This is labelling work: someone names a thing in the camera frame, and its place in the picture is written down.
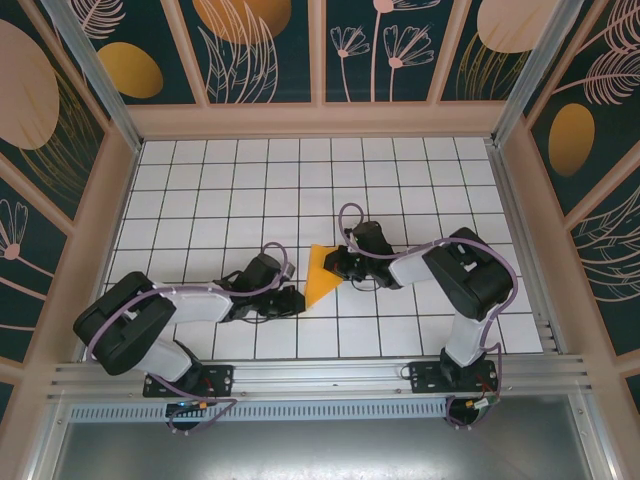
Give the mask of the orange cloth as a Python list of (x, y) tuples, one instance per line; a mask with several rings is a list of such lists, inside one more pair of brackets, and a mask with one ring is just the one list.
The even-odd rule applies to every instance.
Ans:
[(317, 244), (311, 246), (304, 289), (307, 310), (310, 310), (317, 302), (343, 283), (341, 277), (324, 268), (324, 262), (328, 255), (337, 250), (337, 246), (327, 247)]

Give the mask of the grey metal sheet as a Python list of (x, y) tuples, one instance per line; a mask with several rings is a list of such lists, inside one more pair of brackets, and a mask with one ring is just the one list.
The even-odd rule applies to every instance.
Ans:
[(191, 436), (160, 422), (61, 412), (33, 480), (619, 480), (566, 396), (505, 400), (479, 426), (439, 418), (227, 421)]

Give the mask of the aluminium mounting rail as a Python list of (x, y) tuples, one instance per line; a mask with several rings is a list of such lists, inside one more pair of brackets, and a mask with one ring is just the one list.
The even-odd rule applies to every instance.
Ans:
[[(409, 358), (236, 361), (231, 396), (243, 401), (363, 399), (411, 395)], [(49, 400), (141, 401), (145, 376), (108, 375), (97, 364), (61, 364), (45, 384)], [(578, 355), (506, 355), (501, 394), (535, 396), (589, 391), (592, 382)]]

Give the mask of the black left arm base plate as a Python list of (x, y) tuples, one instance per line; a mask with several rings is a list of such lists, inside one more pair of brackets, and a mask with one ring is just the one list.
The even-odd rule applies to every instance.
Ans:
[(142, 395), (145, 398), (226, 398), (231, 396), (233, 380), (232, 365), (195, 364), (175, 382), (147, 374)]

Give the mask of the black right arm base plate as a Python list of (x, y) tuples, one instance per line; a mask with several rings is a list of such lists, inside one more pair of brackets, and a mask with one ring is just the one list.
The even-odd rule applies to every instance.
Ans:
[(419, 361), (408, 364), (409, 381), (413, 393), (481, 393), (483, 387), (496, 390), (496, 365), (491, 360), (479, 360), (460, 367), (456, 363)]

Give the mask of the aluminium side rail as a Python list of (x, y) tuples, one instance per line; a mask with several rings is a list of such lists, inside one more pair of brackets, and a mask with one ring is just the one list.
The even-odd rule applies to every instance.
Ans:
[(504, 154), (501, 148), (492, 144), (486, 148), (543, 352), (567, 354), (568, 348)]

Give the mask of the aluminium frame post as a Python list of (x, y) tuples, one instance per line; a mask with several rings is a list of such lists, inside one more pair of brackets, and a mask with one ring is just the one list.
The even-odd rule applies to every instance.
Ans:
[(584, 0), (558, 1), (491, 132), (491, 145), (495, 149), (500, 149), (508, 140), (524, 108), (579, 16), (583, 3)]
[(135, 154), (141, 149), (141, 140), (132, 117), (123, 102), (121, 95), (103, 67), (89, 38), (81, 30), (72, 8), (66, 0), (41, 0), (53, 24), (71, 50), (74, 58), (83, 68), (98, 97), (111, 115), (127, 145)]

